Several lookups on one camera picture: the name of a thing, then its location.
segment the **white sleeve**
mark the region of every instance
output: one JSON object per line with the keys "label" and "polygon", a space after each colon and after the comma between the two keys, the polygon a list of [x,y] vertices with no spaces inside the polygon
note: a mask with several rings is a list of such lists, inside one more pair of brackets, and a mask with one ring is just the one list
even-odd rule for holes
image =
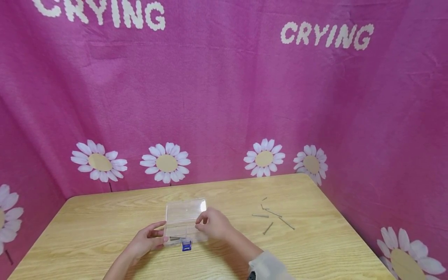
{"label": "white sleeve", "polygon": [[294,280],[286,266],[267,251],[249,262],[249,270],[249,273],[255,272],[256,280]]}

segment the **transparent container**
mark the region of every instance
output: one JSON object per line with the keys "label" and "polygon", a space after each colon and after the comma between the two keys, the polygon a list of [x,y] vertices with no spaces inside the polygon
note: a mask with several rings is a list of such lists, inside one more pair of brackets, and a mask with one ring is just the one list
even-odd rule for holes
{"label": "transparent container", "polygon": [[182,240],[191,240],[193,243],[207,241],[207,235],[194,227],[197,217],[206,209],[204,198],[168,202],[164,236],[181,239],[168,240],[165,245],[181,244]]}

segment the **wood grain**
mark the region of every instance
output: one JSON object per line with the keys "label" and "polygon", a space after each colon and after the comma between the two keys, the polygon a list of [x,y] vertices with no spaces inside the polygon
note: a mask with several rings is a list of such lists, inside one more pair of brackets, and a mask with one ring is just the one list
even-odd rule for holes
{"label": "wood grain", "polygon": [[[261,209],[265,197],[295,230]],[[206,198],[298,279],[393,279],[313,181],[291,174],[71,198],[10,280],[102,279],[138,230],[164,220],[168,201],[192,198]],[[226,244],[209,241],[150,253],[127,279],[246,279],[247,269]]]}

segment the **white daisy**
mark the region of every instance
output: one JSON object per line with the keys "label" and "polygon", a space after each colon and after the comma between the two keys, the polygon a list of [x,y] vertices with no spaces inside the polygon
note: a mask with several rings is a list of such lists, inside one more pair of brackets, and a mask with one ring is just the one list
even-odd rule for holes
{"label": "white daisy", "polygon": [[246,170],[252,170],[251,176],[257,177],[270,176],[271,171],[277,171],[277,165],[283,163],[285,157],[284,153],[279,153],[282,146],[274,147],[274,139],[267,140],[264,138],[261,144],[254,143],[254,151],[248,151],[247,157],[244,157],[244,162],[248,163]]}
{"label": "white daisy", "polygon": [[3,254],[3,244],[16,238],[22,224],[19,218],[23,214],[23,208],[13,208],[18,199],[17,193],[9,193],[8,185],[0,186],[0,255]]}
{"label": "white daisy", "polygon": [[78,170],[81,172],[90,172],[90,179],[107,183],[109,179],[117,182],[117,178],[123,178],[120,171],[128,170],[125,166],[128,161],[125,159],[116,159],[118,152],[111,151],[106,153],[104,146],[95,144],[92,140],[87,140],[87,145],[84,143],[76,144],[81,151],[72,151],[70,158],[74,163],[80,164]]}
{"label": "white daisy", "polygon": [[396,279],[438,280],[433,275],[446,271],[438,260],[428,257],[428,247],[420,240],[409,242],[404,229],[399,230],[398,238],[392,227],[382,228],[381,235],[384,241],[376,241],[384,254],[380,259]]}
{"label": "white daisy", "polygon": [[321,178],[327,177],[325,174],[328,170],[328,165],[325,163],[327,156],[322,149],[316,150],[314,145],[306,145],[303,150],[304,152],[299,152],[297,158],[294,158],[294,162],[297,163],[294,170],[297,173],[308,174],[316,185],[322,185]]}
{"label": "white daisy", "polygon": [[165,147],[157,144],[155,147],[149,147],[151,155],[143,155],[141,166],[148,167],[146,174],[155,174],[154,180],[163,181],[168,184],[173,180],[178,182],[185,178],[184,174],[190,171],[184,166],[191,163],[187,158],[187,152],[181,152],[179,145],[167,142]]}

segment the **pink fabric curtain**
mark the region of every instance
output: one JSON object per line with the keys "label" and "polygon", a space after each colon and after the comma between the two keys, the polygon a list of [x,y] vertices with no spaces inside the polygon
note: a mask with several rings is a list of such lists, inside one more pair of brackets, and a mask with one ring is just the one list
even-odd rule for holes
{"label": "pink fabric curtain", "polygon": [[293,172],[396,277],[448,279],[445,1],[0,8],[0,184],[24,209],[0,279],[64,198]]}

